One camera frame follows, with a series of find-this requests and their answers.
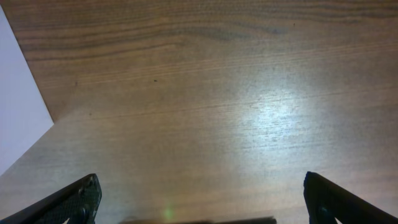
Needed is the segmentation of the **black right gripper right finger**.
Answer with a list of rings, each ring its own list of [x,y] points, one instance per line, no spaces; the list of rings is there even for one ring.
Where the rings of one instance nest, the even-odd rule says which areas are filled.
[[[315,172],[307,172],[304,199],[309,223],[397,224],[397,218]]]

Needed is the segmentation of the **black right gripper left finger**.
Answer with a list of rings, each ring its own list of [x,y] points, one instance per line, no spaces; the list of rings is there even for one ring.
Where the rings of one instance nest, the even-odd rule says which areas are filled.
[[[94,224],[102,198],[98,176],[88,174],[74,183],[1,220],[3,224]]]

